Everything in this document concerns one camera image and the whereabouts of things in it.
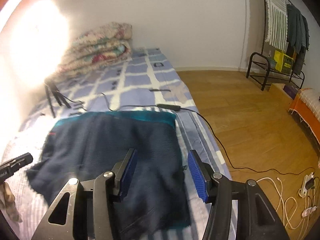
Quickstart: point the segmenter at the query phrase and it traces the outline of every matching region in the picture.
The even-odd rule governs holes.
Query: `hanging clothes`
[[[308,23],[301,12],[292,4],[287,4],[288,11],[288,35],[287,41],[296,53],[300,53],[301,47],[309,48]]]
[[[266,0],[267,23],[265,42],[279,50],[285,50],[287,40],[287,10],[285,0]]]
[[[288,11],[288,35],[287,41],[289,46],[294,48],[297,53],[296,60],[293,65],[293,72],[300,75],[306,50],[309,48],[309,29],[307,19],[292,4],[287,4]]]

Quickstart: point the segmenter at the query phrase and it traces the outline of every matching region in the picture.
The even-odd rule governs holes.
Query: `blue gripper pad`
[[[211,184],[211,178],[196,150],[191,150],[188,153],[188,166],[199,198],[207,203],[209,198],[208,187]]]
[[[128,190],[132,181],[133,173],[137,166],[137,162],[138,162],[138,152],[137,150],[133,150],[120,180],[120,192],[119,192],[120,200],[123,200],[123,198],[126,197],[128,193]]]

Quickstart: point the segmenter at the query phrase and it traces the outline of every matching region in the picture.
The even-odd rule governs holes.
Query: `bright light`
[[[68,23],[50,0],[35,3],[12,33],[14,70],[29,87],[54,72],[68,45]]]

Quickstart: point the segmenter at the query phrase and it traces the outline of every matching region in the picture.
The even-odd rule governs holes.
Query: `metal screw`
[[[248,184],[249,184],[250,186],[255,186],[255,185],[257,185],[256,181],[253,180],[253,179],[249,179],[249,180],[248,180]]]
[[[213,178],[215,179],[221,179],[222,178],[222,174],[219,173],[219,172],[215,172],[213,175],[212,175]]]
[[[75,184],[77,184],[78,179],[77,178],[71,178],[71,179],[69,179],[68,182],[69,182],[70,185],[75,185]]]
[[[112,175],[113,175],[112,171],[106,171],[105,173],[103,173],[103,176],[106,178],[110,178],[110,177],[112,177]]]

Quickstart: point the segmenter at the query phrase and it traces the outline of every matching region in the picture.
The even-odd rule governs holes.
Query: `folded quilt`
[[[128,59],[131,37],[131,25],[115,22],[82,34],[65,52],[52,77],[73,77]]]

